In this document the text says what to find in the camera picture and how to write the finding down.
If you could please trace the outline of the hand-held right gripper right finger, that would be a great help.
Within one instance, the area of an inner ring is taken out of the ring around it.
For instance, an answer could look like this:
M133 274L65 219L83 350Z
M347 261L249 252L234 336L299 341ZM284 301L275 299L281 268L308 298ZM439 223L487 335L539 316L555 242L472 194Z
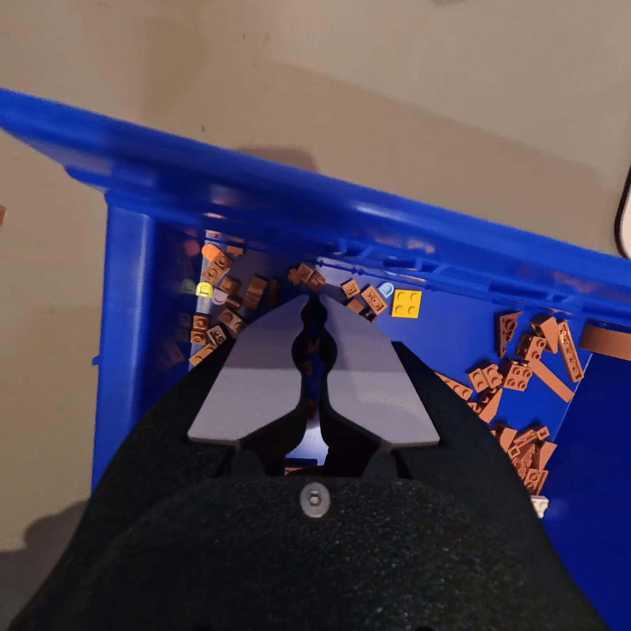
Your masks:
M435 447L439 434L390 339L328 295L319 298L320 430L328 476L362 476L384 452Z

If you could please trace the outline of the yellow square lego plate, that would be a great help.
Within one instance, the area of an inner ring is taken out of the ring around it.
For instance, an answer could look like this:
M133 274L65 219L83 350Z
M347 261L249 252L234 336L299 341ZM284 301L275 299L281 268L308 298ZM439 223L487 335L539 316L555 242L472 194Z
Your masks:
M396 289L392 297L390 314L399 319L417 319L421 301L422 292L420 290Z

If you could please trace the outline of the pile of brown lego pieces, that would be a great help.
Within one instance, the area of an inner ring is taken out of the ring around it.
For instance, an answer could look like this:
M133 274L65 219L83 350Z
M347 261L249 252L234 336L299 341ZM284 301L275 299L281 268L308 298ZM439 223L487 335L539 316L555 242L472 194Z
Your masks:
M214 262L209 262L201 254L203 245L209 243L223 252ZM229 297L224 305L215 305L211 299L197 297L202 311L178 317L175 340L178 343L184 340L184 325L188 324L192 346L189 363L193 367L225 347L229 340L236 342L238 336L260 317L296 297L309 297L302 314L305 327L293 346L294 359L307 382L310 398L304 436L312 435L314 427L320 426L320 385L324 366L319 353L319 298L330 296L385 335L393 333L395 325L402 325L404 320L416 322L419 318L392 317L393 296L384 299L377 289L381 283L389 281L395 290L422 291L419 284L400 287L392 282L393 277L379 278L359 270L305 262L288 268L287 281L283 283L271 275L269 268L259 265L261 256L252 258L248 255L243 241L223 241L219 233L210 230L206 231L203 244L197 245L196 253L202 257L199 282L207 281ZM541 389L540 386L529 386L535 380L547 388L553 398L569 404L576 390L569 381L573 384L580 382L585 363L577 353L571 327L566 320L548 313L533 314L530 323L522 325L519 321L523 313L519 311L497 313L494 317L497 340L493 356L477 362L468 360L462 370L459 365L451 367L453 361L448 353L455 357L473 356L472 351L460 349L461 342L472 341L473 337L472 329L457 329L454 333L448 331L438 337L445 350L437 351L439 359L434 363L443 368L443 373L435 372L435 376L481 421L491 426L491 433L525 480L528 492L538 495L548 475L548 461L556 446L554 443L548 446L551 434L545 421L533 421L524 429L515 429L514 423L505 419L507 407L501 407L502 396L509 392L509 402L513 403L517 392L530 389L530 397L533 398ZM303 437L288 455L299 451L304 441Z

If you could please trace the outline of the blue plastic parts bin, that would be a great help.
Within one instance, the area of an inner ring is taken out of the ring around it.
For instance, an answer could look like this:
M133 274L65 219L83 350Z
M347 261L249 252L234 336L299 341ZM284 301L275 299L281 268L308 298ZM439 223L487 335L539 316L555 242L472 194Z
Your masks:
M93 487L11 630L629 630L630 261L1 89L108 206Z

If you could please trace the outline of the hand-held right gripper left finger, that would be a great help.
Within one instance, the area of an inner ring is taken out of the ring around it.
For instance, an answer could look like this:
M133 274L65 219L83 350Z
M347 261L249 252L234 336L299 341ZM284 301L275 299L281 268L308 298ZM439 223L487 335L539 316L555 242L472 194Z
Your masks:
M188 430L189 440L230 447L233 461L254 458L269 476L285 476L285 459L307 430L310 398L294 359L302 334L302 295L241 333Z

